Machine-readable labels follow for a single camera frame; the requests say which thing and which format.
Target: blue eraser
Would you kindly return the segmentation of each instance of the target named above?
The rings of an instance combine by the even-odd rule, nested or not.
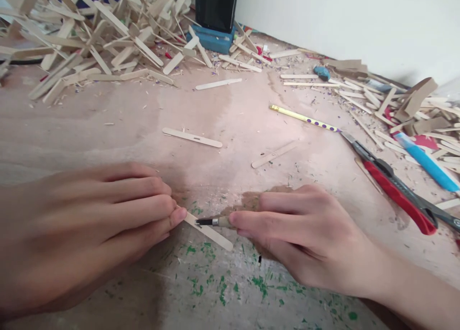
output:
[[[325,67],[315,67],[313,72],[320,77],[323,81],[329,81],[331,78],[331,74],[329,74],[329,70]]]

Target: pile of popsicle sticks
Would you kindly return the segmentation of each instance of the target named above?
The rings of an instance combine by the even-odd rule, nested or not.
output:
[[[186,16],[191,0],[82,0],[88,6],[84,9],[77,7],[79,0],[10,1],[13,9],[0,8],[1,14],[14,18],[8,37],[25,37],[39,47],[0,46],[10,57],[0,66],[0,75],[12,60],[44,56],[41,68],[49,75],[30,92],[31,100],[43,97],[53,104],[66,86],[84,80],[152,77],[175,85],[167,75],[184,58],[213,67],[190,26],[194,21]],[[43,34],[40,23],[59,24],[58,33]],[[191,35],[189,42],[181,24]],[[159,45],[167,45],[173,56],[156,48]]]

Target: blue marker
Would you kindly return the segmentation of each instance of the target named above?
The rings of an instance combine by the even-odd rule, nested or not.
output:
[[[416,145],[405,133],[398,133],[394,138],[407,152],[422,165],[425,171],[444,189],[450,192],[460,190],[454,182],[433,158],[427,155],[418,145]]]

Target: black object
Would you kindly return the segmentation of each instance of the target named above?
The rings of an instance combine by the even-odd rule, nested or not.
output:
[[[203,27],[231,33],[236,0],[195,0],[196,21]]]
[[[32,64],[40,64],[43,61],[42,58],[40,59],[21,59],[21,60],[12,60],[10,65],[32,65]],[[4,59],[0,60],[0,64],[5,62]]]

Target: purple polka dot pencil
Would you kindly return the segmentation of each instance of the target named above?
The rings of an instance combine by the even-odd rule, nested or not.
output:
[[[277,111],[277,112],[280,112],[282,114],[291,116],[293,118],[300,119],[301,121],[304,121],[304,122],[310,123],[312,125],[322,127],[322,128],[324,128],[326,130],[329,130],[329,131],[341,132],[341,130],[339,128],[336,128],[335,126],[332,126],[332,125],[317,121],[316,119],[306,117],[306,116],[304,116],[302,114],[295,113],[295,112],[292,112],[290,110],[286,110],[286,109],[284,109],[282,107],[278,107],[276,105],[270,105],[270,110]]]

